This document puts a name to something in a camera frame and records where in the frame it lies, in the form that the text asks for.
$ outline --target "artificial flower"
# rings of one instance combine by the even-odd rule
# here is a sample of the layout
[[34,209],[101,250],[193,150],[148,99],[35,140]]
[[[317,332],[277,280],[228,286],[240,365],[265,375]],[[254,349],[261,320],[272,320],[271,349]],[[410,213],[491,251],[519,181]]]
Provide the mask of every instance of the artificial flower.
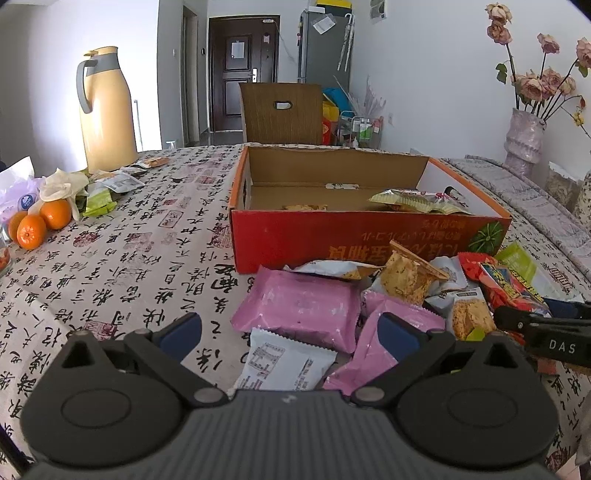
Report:
[[585,37],[577,42],[577,58],[581,66],[591,68],[591,42]]
[[486,33],[495,41],[495,43],[501,45],[507,45],[513,40],[505,25],[496,20],[492,21],[491,26],[486,29]]
[[497,21],[502,25],[505,25],[507,22],[511,23],[511,19],[513,19],[511,10],[506,5],[489,4],[486,6],[486,12],[490,20]]
[[574,124],[577,127],[582,127],[585,124],[585,119],[583,118],[582,113],[578,110],[574,113],[573,119],[574,119]]
[[577,84],[572,77],[566,77],[563,84],[560,85],[560,93],[567,96],[573,93],[577,89]]
[[521,84],[520,93],[534,102],[541,102],[544,99],[544,88],[538,79],[525,80]]
[[544,53],[559,53],[560,52],[560,45],[556,42],[552,35],[538,35],[538,41],[540,45],[542,45],[542,51]]
[[551,96],[558,91],[558,87],[562,83],[562,77],[560,73],[554,71],[551,67],[548,67],[542,72],[542,77],[540,79],[542,83],[545,83],[549,90],[552,92]]

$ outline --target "pink snack package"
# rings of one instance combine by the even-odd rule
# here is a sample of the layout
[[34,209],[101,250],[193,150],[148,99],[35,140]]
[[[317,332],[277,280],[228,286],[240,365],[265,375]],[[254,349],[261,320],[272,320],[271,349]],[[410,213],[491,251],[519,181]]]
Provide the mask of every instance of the pink snack package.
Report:
[[364,299],[369,317],[361,330],[353,359],[329,375],[323,385],[327,390],[341,390],[347,396],[398,363],[378,339],[381,314],[391,312],[422,332],[445,329],[443,318],[416,305],[369,290]]
[[240,332],[255,327],[353,353],[360,312],[354,283],[261,267],[231,323]]

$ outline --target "red cardboard box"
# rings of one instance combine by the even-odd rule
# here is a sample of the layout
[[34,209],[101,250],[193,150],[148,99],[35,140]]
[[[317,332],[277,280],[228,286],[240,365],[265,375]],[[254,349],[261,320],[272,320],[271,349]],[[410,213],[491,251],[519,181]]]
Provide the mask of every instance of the red cardboard box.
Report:
[[[449,186],[474,215],[392,212],[368,201],[389,188],[443,192]],[[292,205],[327,211],[284,209]],[[384,265],[390,240],[425,260],[460,251],[495,254],[511,223],[503,207],[439,160],[348,148],[245,147],[229,209],[241,274],[319,259]]]

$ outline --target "tile floor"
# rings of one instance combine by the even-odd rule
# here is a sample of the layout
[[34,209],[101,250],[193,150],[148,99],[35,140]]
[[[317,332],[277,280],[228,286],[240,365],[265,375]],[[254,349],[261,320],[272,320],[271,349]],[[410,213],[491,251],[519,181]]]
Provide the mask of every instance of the tile floor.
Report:
[[242,131],[204,132],[199,139],[200,145],[236,145],[239,143],[244,143]]

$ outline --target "cookie package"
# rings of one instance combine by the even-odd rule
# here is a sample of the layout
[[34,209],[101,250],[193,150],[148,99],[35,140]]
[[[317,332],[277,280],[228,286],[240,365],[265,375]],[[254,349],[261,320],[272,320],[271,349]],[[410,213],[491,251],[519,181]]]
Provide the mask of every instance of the cookie package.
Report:
[[360,312],[355,283],[261,267],[231,323],[240,332],[260,328],[353,353]]
[[482,340],[496,330],[480,287],[451,291],[425,300],[446,319],[446,330],[458,340]]
[[253,328],[244,369],[228,395],[236,390],[313,390],[335,359],[331,350]]
[[422,305],[434,281],[448,281],[449,275],[391,241],[392,255],[371,290],[381,291],[415,305]]
[[377,193],[369,201],[383,203],[397,212],[438,212],[444,215],[451,213],[470,213],[446,193],[429,193],[409,189],[388,189],[384,192]]
[[[393,313],[422,332],[445,327],[445,320],[435,313],[394,297],[366,291],[364,301],[369,317],[359,335],[357,350],[349,363],[327,377],[323,385],[326,390],[341,390],[344,395],[351,395],[402,360],[396,358],[397,351],[393,345],[408,350],[405,348],[407,345],[400,344],[405,336],[399,335],[391,322],[382,317],[383,313]],[[399,343],[392,341],[393,338],[397,338]]]
[[294,269],[286,266],[283,270],[339,278],[341,280],[363,280],[380,268],[382,267],[347,260],[314,260]]
[[518,273],[487,254],[461,252],[466,276],[480,282],[493,309],[508,305],[525,312],[550,317],[544,299]]

